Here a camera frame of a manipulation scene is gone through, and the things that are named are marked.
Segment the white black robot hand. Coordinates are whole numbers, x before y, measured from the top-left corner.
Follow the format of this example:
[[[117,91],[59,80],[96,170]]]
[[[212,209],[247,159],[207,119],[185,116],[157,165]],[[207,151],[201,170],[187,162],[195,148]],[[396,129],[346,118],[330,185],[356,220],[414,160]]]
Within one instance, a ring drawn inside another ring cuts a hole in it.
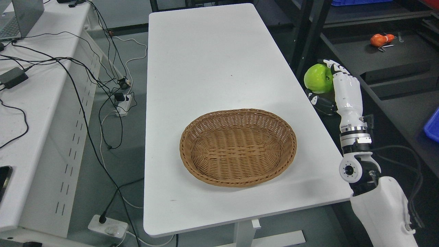
[[[319,60],[318,63],[327,66],[333,74],[333,91],[316,94],[306,89],[306,95],[318,111],[332,115],[337,112],[341,116],[340,130],[366,130],[367,124],[363,119],[363,102],[360,83],[348,70],[333,60]]]

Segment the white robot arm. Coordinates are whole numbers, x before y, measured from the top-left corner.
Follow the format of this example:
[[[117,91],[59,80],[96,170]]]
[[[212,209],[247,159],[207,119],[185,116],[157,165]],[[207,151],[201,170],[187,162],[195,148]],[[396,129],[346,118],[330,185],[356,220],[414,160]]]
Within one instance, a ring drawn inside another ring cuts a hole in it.
[[[416,247],[412,205],[395,178],[383,176],[369,150],[371,137],[358,114],[341,117],[340,176],[349,183],[350,203],[375,247]]]

